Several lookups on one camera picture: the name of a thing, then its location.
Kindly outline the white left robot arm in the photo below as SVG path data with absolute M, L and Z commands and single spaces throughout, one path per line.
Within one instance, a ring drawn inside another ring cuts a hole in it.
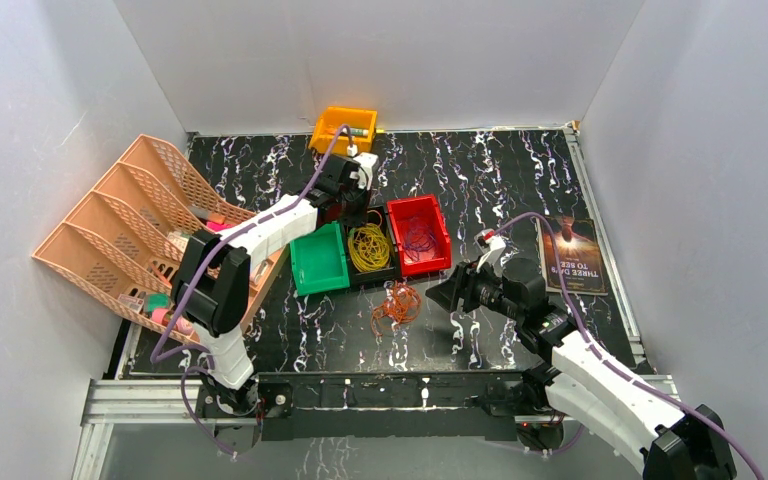
M 207 375 L 222 387 L 219 400 L 231 414 L 246 416 L 259 400 L 240 326 L 254 269 L 326 224 L 359 219 L 378 164 L 372 153 L 328 156 L 299 193 L 283 195 L 235 227 L 219 233 L 201 229 L 190 236 L 172 282 L 170 322 L 185 318 L 193 325 L 208 353 Z

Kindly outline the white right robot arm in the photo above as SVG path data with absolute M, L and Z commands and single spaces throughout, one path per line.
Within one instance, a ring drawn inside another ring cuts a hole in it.
M 525 405 L 578 420 L 642 478 L 736 478 L 720 417 L 706 405 L 684 410 L 585 338 L 531 260 L 516 257 L 502 274 L 488 263 L 461 262 L 426 296 L 449 313 L 483 307 L 513 321 L 519 341 L 541 359 L 523 374 Z

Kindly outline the green plastic bin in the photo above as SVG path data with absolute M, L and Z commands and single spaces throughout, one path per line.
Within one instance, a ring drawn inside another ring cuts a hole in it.
M 342 228 L 338 222 L 290 243 L 291 269 L 300 296 L 350 286 Z

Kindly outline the red plastic bin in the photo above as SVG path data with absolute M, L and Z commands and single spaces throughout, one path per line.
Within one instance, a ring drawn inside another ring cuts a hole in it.
M 440 272 L 452 266 L 451 239 L 435 195 L 389 200 L 386 208 L 404 277 Z

